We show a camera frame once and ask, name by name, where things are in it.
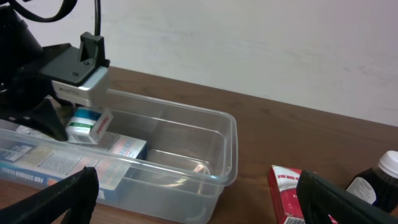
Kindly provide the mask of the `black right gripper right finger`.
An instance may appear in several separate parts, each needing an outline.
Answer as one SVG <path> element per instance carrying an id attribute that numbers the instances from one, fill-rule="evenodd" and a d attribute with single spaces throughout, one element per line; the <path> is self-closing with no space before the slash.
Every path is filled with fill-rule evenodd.
<path id="1" fill-rule="evenodd" d="M 397 218 L 353 194 L 341 189 L 318 174 L 301 171 L 297 197 L 306 224 L 397 224 Z"/>

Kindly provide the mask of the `white Panadol box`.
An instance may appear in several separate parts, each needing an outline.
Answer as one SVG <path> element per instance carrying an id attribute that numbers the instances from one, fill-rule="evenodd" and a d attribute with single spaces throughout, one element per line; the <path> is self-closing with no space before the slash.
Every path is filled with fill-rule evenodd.
<path id="1" fill-rule="evenodd" d="M 67 141 L 77 144 L 98 144 L 113 118 L 109 108 L 79 107 L 65 127 Z"/>

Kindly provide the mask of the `blue KoolFever box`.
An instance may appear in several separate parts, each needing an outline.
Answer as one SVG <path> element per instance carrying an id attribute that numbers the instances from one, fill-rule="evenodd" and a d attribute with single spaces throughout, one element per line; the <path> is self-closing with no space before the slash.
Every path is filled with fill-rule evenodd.
<path id="1" fill-rule="evenodd" d="M 133 162 L 145 159 L 147 142 L 107 132 L 99 144 L 57 142 L 37 131 L 18 128 L 1 133 L 1 179 L 44 189 L 81 171 L 96 170 L 98 200 L 121 206 L 129 201 Z"/>

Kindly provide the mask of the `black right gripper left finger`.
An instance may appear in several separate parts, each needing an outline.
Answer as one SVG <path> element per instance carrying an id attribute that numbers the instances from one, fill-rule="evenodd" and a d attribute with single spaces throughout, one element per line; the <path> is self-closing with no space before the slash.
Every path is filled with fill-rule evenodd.
<path id="1" fill-rule="evenodd" d="M 30 197 L 1 209 L 1 223 L 52 223 L 63 215 L 62 223 L 91 221 L 99 192 L 94 167 L 81 171 Z"/>

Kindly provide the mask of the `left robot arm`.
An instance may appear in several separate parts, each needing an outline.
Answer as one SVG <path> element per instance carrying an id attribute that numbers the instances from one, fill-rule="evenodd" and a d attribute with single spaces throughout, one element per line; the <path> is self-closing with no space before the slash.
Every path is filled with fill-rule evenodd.
<path id="1" fill-rule="evenodd" d="M 101 36 L 101 3 L 95 26 L 69 43 L 41 46 L 25 20 L 56 22 L 76 1 L 63 1 L 52 17 L 40 17 L 17 1 L 1 1 L 1 119 L 57 141 L 96 144 L 113 116 L 105 105 L 109 60 Z"/>

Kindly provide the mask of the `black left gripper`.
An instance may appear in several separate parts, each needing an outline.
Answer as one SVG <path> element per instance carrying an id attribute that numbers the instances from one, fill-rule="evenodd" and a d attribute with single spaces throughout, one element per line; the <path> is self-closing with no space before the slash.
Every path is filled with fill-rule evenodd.
<path id="1" fill-rule="evenodd" d="M 65 127 L 45 97 L 58 98 L 52 81 L 81 86 L 99 67 L 109 67 L 102 36 L 85 32 L 78 48 L 70 44 L 41 47 L 28 35 L 2 37 L 1 119 L 67 141 Z"/>

